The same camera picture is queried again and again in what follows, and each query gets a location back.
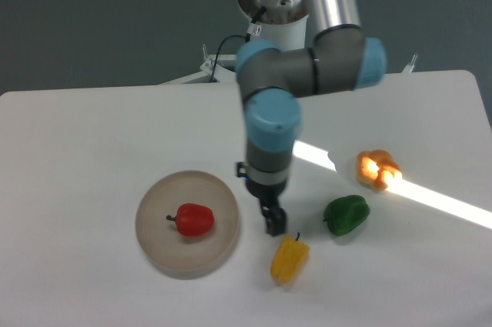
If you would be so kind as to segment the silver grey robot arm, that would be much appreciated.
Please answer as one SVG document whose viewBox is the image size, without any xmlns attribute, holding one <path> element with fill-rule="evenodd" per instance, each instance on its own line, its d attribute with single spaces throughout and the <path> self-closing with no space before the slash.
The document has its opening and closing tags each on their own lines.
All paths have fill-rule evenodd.
<svg viewBox="0 0 492 327">
<path fill-rule="evenodd" d="M 246 128 L 245 159 L 236 165 L 259 201 L 269 235 L 282 235 L 288 217 L 279 197 L 288 182 L 294 143 L 301 130 L 298 99 L 378 84 L 387 70 L 379 39 L 362 31 L 355 0 L 238 0 L 256 26 L 311 20 L 310 48 L 284 50 L 267 36 L 245 35 L 235 74 Z"/>
</svg>

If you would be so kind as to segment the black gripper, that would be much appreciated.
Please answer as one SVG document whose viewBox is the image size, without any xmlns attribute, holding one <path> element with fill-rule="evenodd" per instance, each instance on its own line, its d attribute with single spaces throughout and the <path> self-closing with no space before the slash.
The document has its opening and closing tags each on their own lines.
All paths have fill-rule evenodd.
<svg viewBox="0 0 492 327">
<path fill-rule="evenodd" d="M 247 190 L 259 201 L 268 235 L 283 235 L 288 217 L 280 205 L 279 196 L 288 182 L 288 169 L 277 172 L 257 170 L 247 162 L 237 162 L 235 174 L 243 179 Z"/>
</svg>

